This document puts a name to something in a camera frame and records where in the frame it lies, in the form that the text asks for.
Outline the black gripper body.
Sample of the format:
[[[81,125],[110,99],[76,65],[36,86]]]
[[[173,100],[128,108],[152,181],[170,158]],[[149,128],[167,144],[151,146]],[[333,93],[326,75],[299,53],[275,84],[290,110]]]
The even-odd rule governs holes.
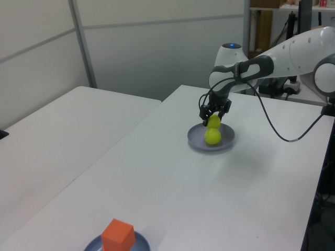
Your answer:
[[[219,95],[215,92],[208,94],[208,103],[206,106],[209,107],[230,107],[229,94]]]

